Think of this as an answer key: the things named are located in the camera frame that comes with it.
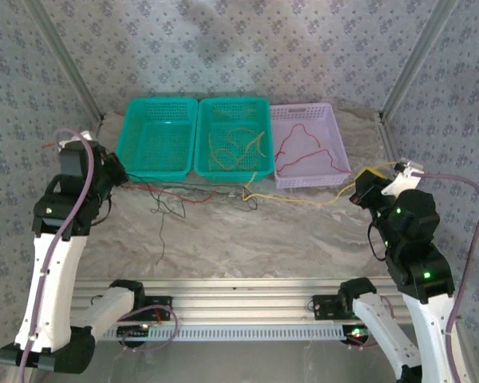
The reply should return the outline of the teal plastic basket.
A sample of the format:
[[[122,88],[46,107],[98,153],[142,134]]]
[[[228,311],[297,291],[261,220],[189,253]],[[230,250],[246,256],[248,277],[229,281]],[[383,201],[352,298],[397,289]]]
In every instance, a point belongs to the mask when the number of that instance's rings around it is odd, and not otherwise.
[[[116,154],[136,180],[181,182],[192,167],[198,102],[188,97],[131,100]]]
[[[194,172],[214,184],[262,180],[274,171],[271,111],[263,97],[199,102]]]

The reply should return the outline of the empty teal plastic basket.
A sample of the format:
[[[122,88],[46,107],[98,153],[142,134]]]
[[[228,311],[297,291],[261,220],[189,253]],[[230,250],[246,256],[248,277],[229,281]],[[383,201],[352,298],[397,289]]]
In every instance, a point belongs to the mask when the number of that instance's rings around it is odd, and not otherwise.
[[[136,180],[181,182],[192,167],[198,102],[188,97],[131,100],[116,154]]]

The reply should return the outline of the lilac plastic basket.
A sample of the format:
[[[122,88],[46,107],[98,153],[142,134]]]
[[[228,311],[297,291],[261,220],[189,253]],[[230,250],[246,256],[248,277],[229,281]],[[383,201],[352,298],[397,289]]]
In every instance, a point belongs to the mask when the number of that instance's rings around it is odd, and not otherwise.
[[[328,103],[272,105],[271,135],[278,189],[340,186],[351,174]]]

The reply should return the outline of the black controller board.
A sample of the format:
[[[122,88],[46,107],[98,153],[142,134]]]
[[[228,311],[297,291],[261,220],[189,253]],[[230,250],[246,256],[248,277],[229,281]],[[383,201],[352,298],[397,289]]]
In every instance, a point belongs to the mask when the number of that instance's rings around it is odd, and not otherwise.
[[[149,327],[144,325],[118,326],[116,336],[118,338],[144,338],[149,334]]]
[[[346,339],[343,343],[355,347],[370,347],[376,345],[374,337],[365,326],[344,326],[344,335]]]

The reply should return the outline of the aluminium frame post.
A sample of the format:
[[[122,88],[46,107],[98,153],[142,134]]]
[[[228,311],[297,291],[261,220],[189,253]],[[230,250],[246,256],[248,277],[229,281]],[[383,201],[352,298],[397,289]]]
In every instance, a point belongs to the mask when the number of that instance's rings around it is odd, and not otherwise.
[[[26,9],[29,11],[36,27],[46,40],[46,43],[56,57],[61,70],[65,73],[69,83],[73,86],[75,93],[78,95],[85,111],[95,121],[102,120],[102,112],[94,100],[89,87],[85,83],[74,59],[72,59],[68,49],[66,48],[61,35],[57,31],[51,17],[42,5],[41,0],[22,0]]]
[[[414,47],[406,59],[394,86],[382,108],[380,109],[381,121],[388,123],[396,113],[398,106],[403,101],[410,89],[414,78],[424,64],[436,40],[440,37],[451,14],[457,7],[459,0],[437,0],[421,33],[418,35]]]

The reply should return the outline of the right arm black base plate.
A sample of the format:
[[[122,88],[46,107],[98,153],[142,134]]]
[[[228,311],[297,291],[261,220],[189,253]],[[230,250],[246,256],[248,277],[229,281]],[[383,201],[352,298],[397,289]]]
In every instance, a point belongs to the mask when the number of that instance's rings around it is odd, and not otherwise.
[[[338,295],[313,295],[312,309],[316,321],[339,320],[344,317],[344,310]]]

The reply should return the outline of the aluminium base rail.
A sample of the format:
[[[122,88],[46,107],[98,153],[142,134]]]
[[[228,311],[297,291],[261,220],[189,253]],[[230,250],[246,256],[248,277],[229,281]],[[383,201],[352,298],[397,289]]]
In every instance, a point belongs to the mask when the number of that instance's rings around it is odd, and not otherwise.
[[[183,325],[300,325],[314,321],[316,294],[336,294],[341,278],[145,279],[145,292],[173,298]]]

